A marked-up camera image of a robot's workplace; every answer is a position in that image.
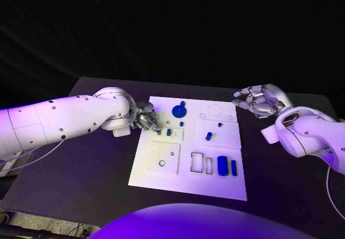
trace black curtain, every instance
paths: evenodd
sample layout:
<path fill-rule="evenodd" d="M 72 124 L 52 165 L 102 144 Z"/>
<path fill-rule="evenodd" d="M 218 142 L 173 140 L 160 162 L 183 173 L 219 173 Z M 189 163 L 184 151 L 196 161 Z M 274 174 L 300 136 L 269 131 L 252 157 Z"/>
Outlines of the black curtain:
<path fill-rule="evenodd" d="M 345 118 L 342 1 L 2 0 L 2 107 L 67 95 L 80 76 L 324 95 Z"/>

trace black table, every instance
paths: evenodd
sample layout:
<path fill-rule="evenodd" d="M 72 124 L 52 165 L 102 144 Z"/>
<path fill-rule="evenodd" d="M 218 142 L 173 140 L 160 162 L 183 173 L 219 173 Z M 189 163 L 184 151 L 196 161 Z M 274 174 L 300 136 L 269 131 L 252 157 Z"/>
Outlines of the black table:
<path fill-rule="evenodd" d="M 235 92 L 235 89 L 215 87 L 82 77 L 70 96 L 92 95 L 109 86 L 125 89 L 137 101 L 160 96 L 229 102 Z M 336 118 L 326 97 L 308 94 L 288 96 L 297 106 L 317 109 Z M 269 145 L 265 142 L 259 130 L 274 123 L 274 117 L 258 120 L 241 109 L 236 117 L 246 202 L 128 186 L 140 130 L 131 130 L 129 136 L 115 138 L 111 131 L 98 129 L 65 141 L 43 160 L 24 168 L 1 208 L 102 226 L 145 207 L 199 202 L 258 215 L 319 238 L 345 238 L 345 221 L 326 194 L 326 164 L 313 156 L 294 158 L 278 143 Z M 54 145 L 36 150 L 31 159 Z M 345 213 L 345 176 L 333 171 L 330 194 Z"/>

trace floor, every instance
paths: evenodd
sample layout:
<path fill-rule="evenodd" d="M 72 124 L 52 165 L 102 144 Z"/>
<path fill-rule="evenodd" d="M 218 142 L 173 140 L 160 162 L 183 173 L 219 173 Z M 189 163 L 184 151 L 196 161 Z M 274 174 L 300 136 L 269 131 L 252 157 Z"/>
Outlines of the floor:
<path fill-rule="evenodd" d="M 28 160 L 30 154 L 18 158 L 14 167 L 26 164 Z M 10 175 L 17 175 L 20 173 L 21 169 L 15 169 L 8 172 Z M 73 230 L 78 226 L 78 223 L 56 220 L 46 217 L 33 216 L 24 213 L 14 213 L 13 216 L 8 218 L 7 221 L 8 225 L 20 226 L 27 229 L 34 230 L 47 230 L 56 234 L 66 235 L 69 233 L 69 236 L 82 237 L 82 228 L 88 230 L 88 232 L 92 234 L 96 230 L 99 230 L 99 227 L 90 226 L 90 225 L 82 225 L 78 228 L 78 231 Z"/>

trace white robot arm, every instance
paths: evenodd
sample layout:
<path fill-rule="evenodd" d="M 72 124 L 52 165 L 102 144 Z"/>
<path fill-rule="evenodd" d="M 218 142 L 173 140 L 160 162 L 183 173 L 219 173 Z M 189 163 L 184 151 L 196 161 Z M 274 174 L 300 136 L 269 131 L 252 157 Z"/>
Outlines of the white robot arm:
<path fill-rule="evenodd" d="M 0 110 L 0 157 L 90 133 L 101 127 L 114 137 L 131 128 L 158 130 L 151 103 L 134 102 L 125 91 L 102 88 L 93 96 L 65 97 Z"/>
<path fill-rule="evenodd" d="M 314 155 L 334 171 L 345 175 L 345 123 L 307 107 L 294 107 L 281 89 L 271 85 L 252 86 L 238 92 L 248 94 L 246 101 L 232 103 L 258 118 L 277 116 L 275 124 L 261 130 L 268 143 L 280 141 L 294 156 Z"/>

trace robotic hand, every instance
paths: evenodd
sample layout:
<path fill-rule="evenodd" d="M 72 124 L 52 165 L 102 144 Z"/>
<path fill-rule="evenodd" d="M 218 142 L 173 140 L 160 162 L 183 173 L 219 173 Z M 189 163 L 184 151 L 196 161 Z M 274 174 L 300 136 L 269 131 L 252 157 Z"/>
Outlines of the robotic hand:
<path fill-rule="evenodd" d="M 261 130 L 267 142 L 280 141 L 294 157 L 317 156 L 345 175 L 345 124 L 311 108 L 294 107 L 272 84 L 248 87 L 235 92 L 233 97 L 242 94 L 248 94 L 246 101 L 232 101 L 238 107 L 257 118 L 277 116 L 275 124 Z"/>
<path fill-rule="evenodd" d="M 134 102 L 127 92 L 102 88 L 93 96 L 65 97 L 0 110 L 0 157 L 90 133 L 101 127 L 114 137 L 131 128 L 158 130 L 151 103 Z"/>

